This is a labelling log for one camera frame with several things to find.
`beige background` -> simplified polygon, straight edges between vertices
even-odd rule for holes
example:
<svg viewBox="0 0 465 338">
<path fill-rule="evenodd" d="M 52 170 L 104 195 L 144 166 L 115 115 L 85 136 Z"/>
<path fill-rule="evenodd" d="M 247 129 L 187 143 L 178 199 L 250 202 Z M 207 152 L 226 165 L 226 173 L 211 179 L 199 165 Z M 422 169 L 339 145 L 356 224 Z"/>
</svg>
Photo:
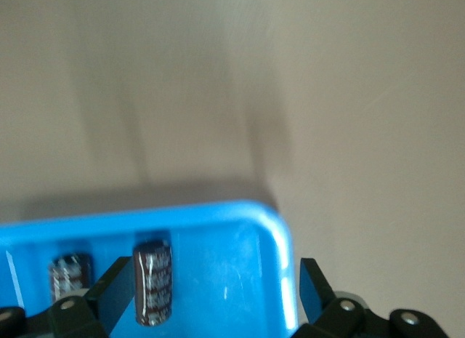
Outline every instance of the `beige background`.
<svg viewBox="0 0 465 338">
<path fill-rule="evenodd" d="M 0 201 L 241 178 L 335 289 L 465 317 L 465 0 L 0 0 Z"/>
</svg>

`plastic part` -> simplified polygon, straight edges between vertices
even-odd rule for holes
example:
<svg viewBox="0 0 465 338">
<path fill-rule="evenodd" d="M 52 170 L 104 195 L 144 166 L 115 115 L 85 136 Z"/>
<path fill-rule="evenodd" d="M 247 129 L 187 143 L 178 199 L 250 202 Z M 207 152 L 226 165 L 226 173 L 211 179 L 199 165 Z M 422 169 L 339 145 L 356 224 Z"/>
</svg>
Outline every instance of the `plastic part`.
<svg viewBox="0 0 465 338">
<path fill-rule="evenodd" d="M 112 337 L 289 337 L 297 328 L 291 239 L 263 204 L 233 201 L 39 220 L 0 227 L 0 306 L 28 316 L 51 305 L 47 266 L 86 253 L 99 278 L 136 245 L 169 235 L 172 314 L 160 326 L 134 320 L 131 303 Z"/>
<path fill-rule="evenodd" d="M 0 308 L 0 337 L 16 337 L 23 330 L 25 312 L 20 307 Z"/>
<path fill-rule="evenodd" d="M 406 320 L 405 314 L 411 315 L 416 320 Z M 448 338 L 433 318 L 416 310 L 394 310 L 389 316 L 389 321 L 405 338 Z"/>
<path fill-rule="evenodd" d="M 115 328 L 134 297 L 132 257 L 119 257 L 84 295 L 89 307 L 107 334 Z"/>
<path fill-rule="evenodd" d="M 323 309 L 336 299 L 333 289 L 313 258 L 300 260 L 299 293 L 305 314 L 310 323 L 315 323 Z"/>
</svg>

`screw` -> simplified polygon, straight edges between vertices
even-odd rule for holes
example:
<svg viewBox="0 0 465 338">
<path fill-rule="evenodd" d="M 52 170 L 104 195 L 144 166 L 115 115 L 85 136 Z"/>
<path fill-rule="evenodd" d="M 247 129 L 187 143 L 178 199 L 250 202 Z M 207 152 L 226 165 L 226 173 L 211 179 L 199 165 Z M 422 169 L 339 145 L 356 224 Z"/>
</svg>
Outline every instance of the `screw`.
<svg viewBox="0 0 465 338">
<path fill-rule="evenodd" d="M 400 317 L 409 325 L 418 325 L 420 323 L 419 318 L 417 318 L 415 314 L 412 314 L 408 311 L 402 313 Z"/>
<path fill-rule="evenodd" d="M 346 311 L 353 311 L 355 309 L 355 304 L 349 300 L 343 300 L 341 302 L 341 308 Z"/>
<path fill-rule="evenodd" d="M 8 320 L 9 318 L 12 317 L 12 312 L 11 311 L 5 311 L 4 313 L 0 314 L 0 322 Z"/>
<path fill-rule="evenodd" d="M 66 302 L 63 302 L 60 306 L 61 310 L 69 309 L 70 307 L 74 306 L 74 300 L 69 299 Z"/>
</svg>

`electrolytic capacitor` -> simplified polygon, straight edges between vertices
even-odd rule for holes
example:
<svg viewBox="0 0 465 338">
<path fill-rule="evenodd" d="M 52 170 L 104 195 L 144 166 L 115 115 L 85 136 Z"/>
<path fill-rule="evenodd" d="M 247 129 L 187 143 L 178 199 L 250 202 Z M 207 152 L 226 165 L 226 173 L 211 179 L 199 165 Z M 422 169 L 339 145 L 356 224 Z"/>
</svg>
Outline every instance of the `electrolytic capacitor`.
<svg viewBox="0 0 465 338">
<path fill-rule="evenodd" d="M 159 325 L 171 315 L 171 247 L 166 241 L 154 241 L 137 246 L 132 256 L 136 320 L 143 326 Z"/>
<path fill-rule="evenodd" d="M 91 286 L 91 258 L 88 254 L 67 254 L 54 259 L 49 266 L 52 301 L 70 292 Z"/>
</svg>

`capacitor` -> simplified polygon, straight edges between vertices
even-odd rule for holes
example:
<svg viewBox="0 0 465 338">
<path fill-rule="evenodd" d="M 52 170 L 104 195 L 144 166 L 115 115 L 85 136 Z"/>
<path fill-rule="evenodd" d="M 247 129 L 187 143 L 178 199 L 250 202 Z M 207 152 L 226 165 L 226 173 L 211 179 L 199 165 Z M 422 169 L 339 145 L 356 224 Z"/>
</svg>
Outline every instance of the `capacitor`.
<svg viewBox="0 0 465 338">
<path fill-rule="evenodd" d="M 140 244 L 133 251 L 136 283 L 136 321 L 159 325 L 171 316 L 172 263 L 167 241 Z"/>
<path fill-rule="evenodd" d="M 52 301 L 66 294 L 88 289 L 91 286 L 91 257 L 88 254 L 67 254 L 52 261 L 49 280 Z"/>
</svg>

